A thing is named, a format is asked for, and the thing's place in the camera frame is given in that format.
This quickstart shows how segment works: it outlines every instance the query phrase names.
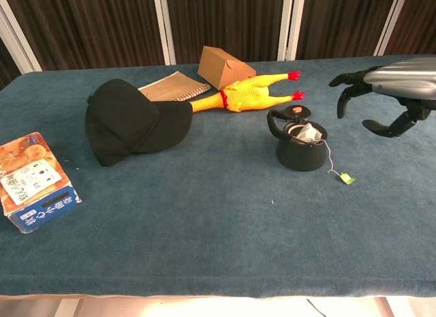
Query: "black baseball cap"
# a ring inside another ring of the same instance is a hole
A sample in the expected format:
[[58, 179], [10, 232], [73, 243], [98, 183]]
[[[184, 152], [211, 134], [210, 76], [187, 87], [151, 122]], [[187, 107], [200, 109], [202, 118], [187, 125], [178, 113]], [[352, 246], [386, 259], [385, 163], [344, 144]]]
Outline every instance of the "black baseball cap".
[[111, 166], [132, 153], [173, 147], [191, 122], [189, 102], [151, 102], [133, 85], [114, 79], [89, 97], [85, 130], [98, 162]]

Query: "blue tablecloth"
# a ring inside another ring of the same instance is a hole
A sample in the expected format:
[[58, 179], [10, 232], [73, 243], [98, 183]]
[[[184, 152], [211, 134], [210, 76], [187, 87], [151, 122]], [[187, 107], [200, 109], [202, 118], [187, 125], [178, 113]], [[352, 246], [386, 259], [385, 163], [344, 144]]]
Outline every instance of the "blue tablecloth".
[[435, 296], [436, 114], [382, 138], [361, 121], [389, 124], [404, 107], [372, 93], [338, 120], [343, 87], [328, 87], [342, 72], [404, 58], [251, 64], [301, 71], [271, 92], [306, 91], [301, 103], [351, 185], [328, 163], [280, 165], [267, 110], [196, 113], [176, 147], [101, 167], [84, 132], [88, 95], [111, 78], [140, 87], [180, 70], [201, 80], [196, 65], [21, 76], [0, 92], [0, 143], [41, 132], [83, 203], [29, 235], [0, 218], [0, 295]]

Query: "black kettle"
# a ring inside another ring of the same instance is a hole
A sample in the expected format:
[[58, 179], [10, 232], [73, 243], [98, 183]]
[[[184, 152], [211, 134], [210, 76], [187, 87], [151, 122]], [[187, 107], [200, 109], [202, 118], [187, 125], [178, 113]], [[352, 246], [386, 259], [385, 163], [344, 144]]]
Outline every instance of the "black kettle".
[[[309, 123], [307, 118], [311, 111], [304, 106], [289, 106], [285, 110], [270, 110], [267, 122], [271, 134], [279, 139], [276, 155], [279, 161], [292, 170], [309, 171], [324, 165], [328, 156], [326, 142], [327, 131], [317, 123], [310, 124], [321, 132], [321, 140], [317, 142], [304, 142], [296, 138], [301, 129]], [[274, 118], [287, 121], [281, 130], [275, 124]]]

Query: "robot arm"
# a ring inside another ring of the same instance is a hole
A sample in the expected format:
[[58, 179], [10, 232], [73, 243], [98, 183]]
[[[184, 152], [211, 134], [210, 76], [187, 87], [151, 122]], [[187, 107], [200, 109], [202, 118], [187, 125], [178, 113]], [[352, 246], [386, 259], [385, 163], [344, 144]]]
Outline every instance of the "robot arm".
[[368, 130], [380, 136], [400, 136], [418, 121], [425, 120], [431, 110], [436, 110], [436, 57], [410, 59], [341, 74], [329, 86], [335, 87], [342, 83], [351, 86], [344, 89], [339, 98], [338, 118], [345, 115], [347, 103], [352, 97], [370, 92], [392, 96], [407, 108], [389, 126], [368, 119], [363, 121]]

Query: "white paper inside kettle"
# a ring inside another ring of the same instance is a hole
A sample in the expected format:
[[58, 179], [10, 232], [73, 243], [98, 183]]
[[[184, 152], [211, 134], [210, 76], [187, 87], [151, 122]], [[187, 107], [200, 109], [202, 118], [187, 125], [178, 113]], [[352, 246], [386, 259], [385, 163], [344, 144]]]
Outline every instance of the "white paper inside kettle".
[[307, 143], [318, 142], [321, 140], [321, 137], [321, 132], [310, 123], [307, 123], [296, 136], [297, 139]]

